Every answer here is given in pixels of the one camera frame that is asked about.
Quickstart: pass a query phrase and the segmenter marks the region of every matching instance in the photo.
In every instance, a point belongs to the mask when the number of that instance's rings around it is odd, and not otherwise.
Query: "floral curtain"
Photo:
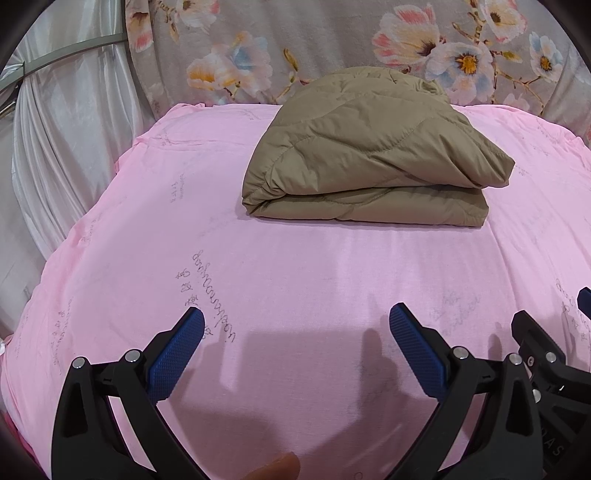
[[[132,58],[157,116],[178,102],[283,103],[339,68],[435,80],[591,140],[591,74],[538,0],[128,0]]]

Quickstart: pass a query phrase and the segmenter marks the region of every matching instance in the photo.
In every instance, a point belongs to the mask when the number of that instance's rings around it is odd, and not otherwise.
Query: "brown comforter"
[[[341,70],[281,108],[246,171],[254,216],[481,226],[514,162],[433,82]]]

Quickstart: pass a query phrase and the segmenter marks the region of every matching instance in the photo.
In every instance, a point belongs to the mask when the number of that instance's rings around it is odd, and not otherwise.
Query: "metal curtain rod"
[[[68,57],[71,57],[72,55],[84,53],[85,51],[94,50],[100,47],[106,47],[108,45],[123,43],[126,41],[127,33],[123,32],[116,33],[113,35],[106,35],[104,37],[91,38],[90,40],[81,41],[78,43],[74,43],[72,45],[68,45],[67,47],[54,50],[48,53],[47,55],[39,57],[38,59],[32,60],[28,63],[23,63],[14,72],[6,75],[2,80],[0,80],[0,92],[14,84],[19,83],[20,81],[22,81],[22,79],[26,78],[32,73],[35,73],[37,70],[47,67],[57,61],[66,59]],[[13,97],[14,96],[11,96],[11,98],[9,98],[7,102],[0,107],[0,119],[7,116],[16,107],[17,100]]]

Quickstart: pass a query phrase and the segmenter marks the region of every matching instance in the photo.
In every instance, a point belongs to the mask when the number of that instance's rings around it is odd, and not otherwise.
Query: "pink fitted sheet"
[[[507,188],[485,190],[480,229],[250,218],[242,178],[278,108],[176,106],[49,259],[0,377],[46,472],[72,359],[143,348],[192,304],[206,336],[159,408],[214,480],[286,450],[304,480],[383,478],[434,408],[388,330],[399,301],[449,344],[495,359],[516,350],[511,319],[527,309],[589,367],[591,324],[575,301],[591,286],[591,153],[579,138],[510,107],[458,107],[516,161]]]

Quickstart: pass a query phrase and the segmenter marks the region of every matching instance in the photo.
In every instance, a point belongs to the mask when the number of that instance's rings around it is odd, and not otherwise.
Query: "metal screw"
[[[82,368],[85,363],[86,363],[86,360],[84,360],[84,357],[79,356],[78,358],[74,359],[74,361],[72,362],[72,366],[74,368]]]
[[[139,350],[130,350],[125,354],[125,360],[129,363],[137,362],[141,354]]]
[[[453,356],[460,360],[465,360],[470,355],[470,352],[462,346],[457,346],[453,349]]]
[[[521,359],[521,355],[518,353],[511,353],[509,354],[509,362],[511,362],[513,365],[521,365],[521,362],[523,360]]]

